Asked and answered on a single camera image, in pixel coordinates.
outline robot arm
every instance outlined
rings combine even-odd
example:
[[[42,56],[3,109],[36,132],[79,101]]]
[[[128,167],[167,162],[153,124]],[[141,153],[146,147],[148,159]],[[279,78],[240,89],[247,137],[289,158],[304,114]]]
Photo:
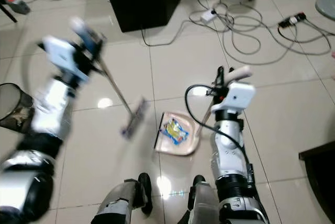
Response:
[[[226,76],[220,67],[214,82],[216,94],[211,107],[216,118],[215,128],[233,137],[243,149],[243,119],[238,116],[248,107],[255,88],[239,80],[248,76],[251,76],[248,66],[232,70]],[[242,152],[226,136],[214,133],[211,145],[211,167],[218,189],[220,221],[268,224],[255,186],[252,164],[247,163]]]
[[[73,24],[80,46],[54,37],[40,44],[61,73],[38,92],[30,133],[0,164],[0,223],[29,223],[49,208],[55,159],[70,132],[76,90],[96,70],[105,41],[81,20]]]

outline pink dustpan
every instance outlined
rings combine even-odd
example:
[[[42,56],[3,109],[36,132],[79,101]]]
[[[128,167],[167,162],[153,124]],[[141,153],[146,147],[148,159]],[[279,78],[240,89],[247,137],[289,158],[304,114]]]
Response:
[[[188,132],[187,139],[178,145],[168,136],[158,131],[154,149],[157,152],[168,153],[172,155],[189,155],[193,153],[199,144],[199,125],[186,113],[183,112],[164,112],[162,115],[159,129],[174,118]]]

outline snack wrapper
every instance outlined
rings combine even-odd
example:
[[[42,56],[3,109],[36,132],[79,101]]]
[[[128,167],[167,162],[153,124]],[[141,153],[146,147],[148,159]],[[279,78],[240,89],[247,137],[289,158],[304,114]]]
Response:
[[[160,129],[161,133],[171,138],[175,145],[178,145],[187,139],[188,132],[185,131],[174,118],[165,123],[163,127],[163,129]]]

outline broom handle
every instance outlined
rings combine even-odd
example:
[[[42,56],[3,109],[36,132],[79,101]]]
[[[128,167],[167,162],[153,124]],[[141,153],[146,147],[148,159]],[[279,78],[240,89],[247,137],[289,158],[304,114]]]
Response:
[[[122,93],[121,93],[119,87],[117,87],[117,85],[116,85],[116,83],[115,83],[115,81],[114,81],[114,79],[113,79],[111,73],[109,72],[109,70],[108,70],[108,68],[107,68],[107,66],[106,66],[106,64],[105,64],[105,62],[104,62],[104,60],[99,59],[99,64],[100,64],[100,66],[101,66],[101,69],[103,70],[103,72],[104,72],[105,75],[107,76],[107,79],[110,81],[110,84],[111,84],[112,87],[114,88],[116,94],[118,95],[118,97],[120,98],[121,102],[123,103],[123,105],[124,105],[125,108],[127,109],[128,113],[129,113],[130,115],[133,115],[133,113],[132,113],[132,111],[131,111],[129,105],[127,104],[127,102],[126,102],[124,96],[122,95]]]

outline power strip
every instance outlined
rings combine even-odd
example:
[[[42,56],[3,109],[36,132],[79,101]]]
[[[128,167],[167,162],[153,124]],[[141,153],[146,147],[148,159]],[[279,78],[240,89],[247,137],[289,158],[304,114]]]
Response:
[[[216,11],[214,9],[209,9],[201,15],[201,22],[204,24],[208,24],[209,22],[213,21],[217,17]]]

